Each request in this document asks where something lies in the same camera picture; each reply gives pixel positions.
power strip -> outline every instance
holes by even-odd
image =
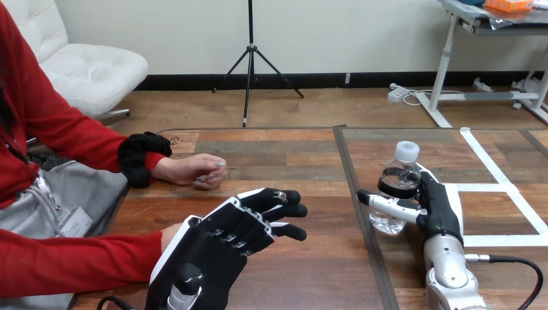
[[[400,102],[409,93],[406,88],[398,86],[396,89],[388,93],[388,100],[391,102]]]

black scrunchie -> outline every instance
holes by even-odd
[[[171,143],[168,139],[147,131],[144,134],[132,134],[118,147],[118,165],[129,185],[133,187],[150,185],[151,172],[145,166],[147,152],[169,157]]]

red sleeve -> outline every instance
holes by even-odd
[[[35,240],[0,230],[0,298],[83,293],[148,282],[162,253],[149,236]]]
[[[11,83],[19,89],[22,107],[17,109],[23,114],[27,133],[59,155],[94,169],[120,172],[118,146],[126,137],[84,116],[54,90],[2,3],[0,36],[0,42],[6,43],[0,44],[0,65],[14,78]],[[150,153],[147,168],[153,170],[163,157]]]

white drawstring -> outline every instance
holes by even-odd
[[[48,220],[48,222],[50,222],[50,225],[53,227],[55,232],[58,233],[60,236],[64,236],[64,234],[58,227],[59,220],[57,219],[57,216],[55,214],[55,205],[52,203],[51,200],[49,200],[49,198],[46,197],[46,195],[40,190],[40,188],[36,185],[31,185],[23,192],[27,192],[33,195],[38,200],[38,204],[43,206],[40,208],[45,211],[45,213],[43,214],[46,216],[46,219]]]

black tripod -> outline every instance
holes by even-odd
[[[248,9],[249,9],[249,46],[246,48],[246,51],[242,54],[242,57],[236,61],[236,63],[232,66],[230,71],[224,76],[223,81],[218,87],[215,87],[213,89],[213,92],[216,92],[218,89],[221,88],[221,86],[226,82],[226,79],[234,71],[234,69],[242,62],[243,58],[246,56],[246,54],[249,54],[249,64],[248,64],[248,87],[246,88],[246,105],[244,107],[244,126],[246,127],[248,122],[248,103],[249,103],[249,97],[251,95],[251,82],[255,80],[255,58],[254,55],[257,53],[276,73],[282,80],[286,83],[288,88],[294,89],[301,98],[304,98],[304,96],[299,92],[298,89],[293,87],[291,83],[288,81],[288,79],[282,74],[282,72],[278,71],[274,65],[264,55],[258,51],[258,48],[255,44],[253,44],[253,3],[252,0],[248,0]]]

